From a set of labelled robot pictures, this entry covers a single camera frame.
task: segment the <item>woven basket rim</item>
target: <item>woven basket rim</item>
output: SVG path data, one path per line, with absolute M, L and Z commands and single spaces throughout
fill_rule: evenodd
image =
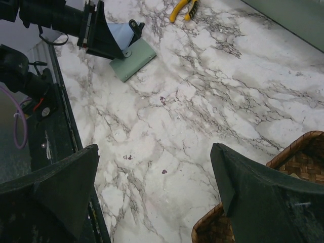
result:
M 298 150 L 305 140 L 312 140 L 316 137 L 319 137 L 321 135 L 324 135 L 323 131 L 310 131 L 305 133 L 304 135 L 300 136 L 298 139 L 296 139 L 294 142 L 292 142 L 287 148 L 285 148 L 282 152 L 280 152 L 277 156 L 275 156 L 272 160 L 270 160 L 266 166 L 275 169 L 282 161 L 288 159 L 291 154 Z M 210 217 L 213 217 L 214 215 L 218 215 L 223 211 L 223 204 L 220 202 L 218 205 L 216 205 L 214 208 L 212 208 L 209 212 L 207 212 L 201 219 L 198 220 L 197 223 L 195 223 L 192 232 L 191 232 L 191 239 L 192 243 L 199 243 L 198 239 L 198 228 L 205 222 L 205 220 L 209 219 Z
M 299 150 L 300 147 L 304 144 L 305 140 L 312 140 L 314 138 L 317 138 L 321 135 L 324 135 L 323 131 L 310 131 L 308 133 L 305 133 L 304 135 L 300 136 L 298 139 L 296 139 L 294 142 L 292 142 L 287 148 L 285 148 L 283 151 L 281 151 L 277 156 L 275 156 L 272 160 L 270 160 L 266 166 L 275 169 L 278 167 L 282 161 L 287 160 L 292 153 L 294 153 L 296 150 Z

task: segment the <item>red wire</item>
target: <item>red wire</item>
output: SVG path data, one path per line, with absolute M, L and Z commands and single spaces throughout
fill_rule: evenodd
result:
M 41 103 L 43 102 L 44 98 L 41 98 L 39 103 L 34 107 L 34 109 L 32 110 L 33 112 L 36 112 L 36 109 L 39 108 L 39 106 L 41 105 Z

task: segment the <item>dark spot on floor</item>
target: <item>dark spot on floor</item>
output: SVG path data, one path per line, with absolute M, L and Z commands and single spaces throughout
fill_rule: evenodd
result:
M 160 97 L 160 102 L 162 105 L 166 105 L 166 99 L 163 96 Z
M 130 154 L 130 156 L 128 156 L 128 155 L 124 155 L 123 156 L 123 158 L 124 159 L 128 159 L 128 160 L 131 160 L 131 159 L 133 159 L 133 157 L 132 157 L 132 155 Z

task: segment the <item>metal screw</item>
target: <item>metal screw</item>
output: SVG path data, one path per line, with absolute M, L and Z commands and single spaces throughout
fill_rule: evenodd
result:
M 48 116 L 51 112 L 51 109 L 46 107 L 44 108 L 44 110 L 42 111 L 42 117 Z

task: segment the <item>black cable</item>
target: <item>black cable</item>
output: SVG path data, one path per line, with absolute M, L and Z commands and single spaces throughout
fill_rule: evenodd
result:
M 38 26 L 38 30 L 39 30 L 39 37 L 46 43 L 46 44 L 48 44 L 48 45 L 51 45 L 51 46 L 62 46 L 62 45 L 65 45 L 66 43 L 67 43 L 67 41 L 69 40 L 69 36 L 67 35 L 67 34 L 65 34 L 66 35 L 66 37 L 67 37 L 67 39 L 66 39 L 66 41 L 65 42 L 62 42 L 62 43 L 54 43 L 54 42 L 50 42 L 48 39 L 45 39 L 44 37 L 42 37 L 42 33 L 43 33 L 43 29 L 42 29 L 42 27 L 39 25 Z

